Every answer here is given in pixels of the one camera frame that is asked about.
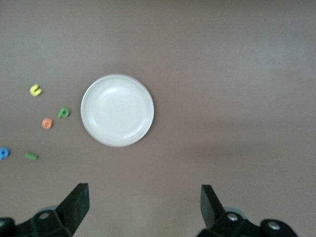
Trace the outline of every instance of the white plate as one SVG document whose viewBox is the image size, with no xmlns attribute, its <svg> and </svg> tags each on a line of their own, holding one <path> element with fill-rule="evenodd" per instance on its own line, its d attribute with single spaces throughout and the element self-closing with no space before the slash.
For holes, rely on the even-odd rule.
<svg viewBox="0 0 316 237">
<path fill-rule="evenodd" d="M 146 87 L 126 75 L 108 75 L 95 81 L 81 102 L 85 129 L 97 141 L 124 147 L 139 141 L 154 118 L 154 104 Z"/>
</svg>

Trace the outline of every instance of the green foam piece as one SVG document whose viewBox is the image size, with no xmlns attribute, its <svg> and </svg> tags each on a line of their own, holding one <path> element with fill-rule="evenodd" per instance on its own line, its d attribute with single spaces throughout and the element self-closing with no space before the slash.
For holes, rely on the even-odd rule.
<svg viewBox="0 0 316 237">
<path fill-rule="evenodd" d="M 36 154 L 33 154 L 33 153 L 30 153 L 30 152 L 27 152 L 25 154 L 25 157 L 28 158 L 28 159 L 32 159 L 32 160 L 37 160 L 39 159 L 39 156 L 36 155 Z"/>
<path fill-rule="evenodd" d="M 70 115 L 70 109 L 67 107 L 61 107 L 59 113 L 58 113 L 58 118 L 67 118 Z"/>
</svg>

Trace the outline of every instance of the screw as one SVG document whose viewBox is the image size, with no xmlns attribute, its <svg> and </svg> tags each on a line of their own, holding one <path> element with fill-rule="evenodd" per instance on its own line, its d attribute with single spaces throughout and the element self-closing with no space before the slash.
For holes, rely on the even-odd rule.
<svg viewBox="0 0 316 237">
<path fill-rule="evenodd" d="M 275 231 L 278 231 L 279 229 L 281 229 L 281 227 L 274 221 L 268 222 L 268 226 Z"/>
<path fill-rule="evenodd" d="M 39 216 L 39 219 L 44 220 L 49 216 L 49 214 L 50 214 L 49 212 L 44 212 L 42 215 Z"/>
<path fill-rule="evenodd" d="M 235 214 L 233 214 L 233 213 L 229 213 L 229 214 L 227 215 L 227 217 L 228 217 L 228 219 L 230 219 L 231 221 L 236 221 L 236 220 L 238 220 L 238 217 L 237 217 Z"/>
</svg>

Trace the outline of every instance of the tabletop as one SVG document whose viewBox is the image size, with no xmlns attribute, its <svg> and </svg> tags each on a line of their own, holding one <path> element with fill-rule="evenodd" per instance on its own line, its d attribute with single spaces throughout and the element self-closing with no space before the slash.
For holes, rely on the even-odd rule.
<svg viewBox="0 0 316 237">
<path fill-rule="evenodd" d="M 1 216 L 21 223 L 88 183 L 76 237 L 194 237 L 210 184 L 256 225 L 315 235 L 315 11 L 293 0 L 0 0 L 0 147 L 11 150 Z M 97 142 L 81 121 L 84 93 L 110 74 L 139 80 L 154 102 L 130 146 Z M 71 114 L 58 118 L 63 106 Z"/>
</svg>

